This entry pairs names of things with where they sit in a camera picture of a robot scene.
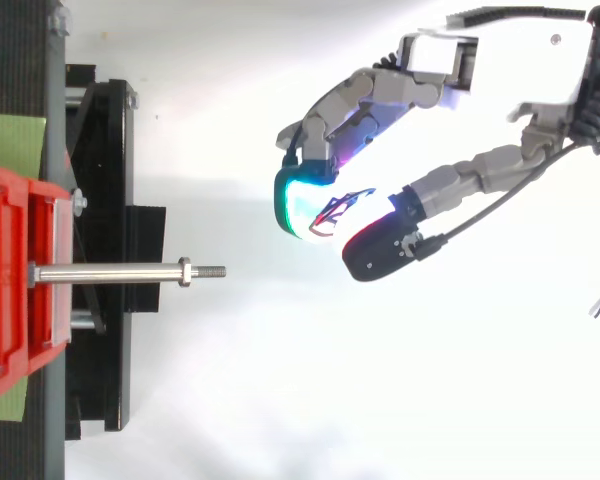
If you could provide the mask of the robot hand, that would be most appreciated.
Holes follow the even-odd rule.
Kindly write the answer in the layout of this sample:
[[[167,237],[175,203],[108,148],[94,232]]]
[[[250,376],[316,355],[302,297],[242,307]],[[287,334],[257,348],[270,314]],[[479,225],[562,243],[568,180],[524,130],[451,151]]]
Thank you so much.
[[[279,133],[279,227],[305,241],[332,241],[360,282],[437,253],[453,233],[424,237],[422,222],[477,193],[506,202],[573,150],[566,138],[594,38],[585,17],[578,10],[487,7],[404,35],[395,52],[352,73]],[[394,194],[335,190],[342,168],[408,112],[448,104],[460,93],[494,104],[509,121],[529,116],[520,142],[441,166]]]

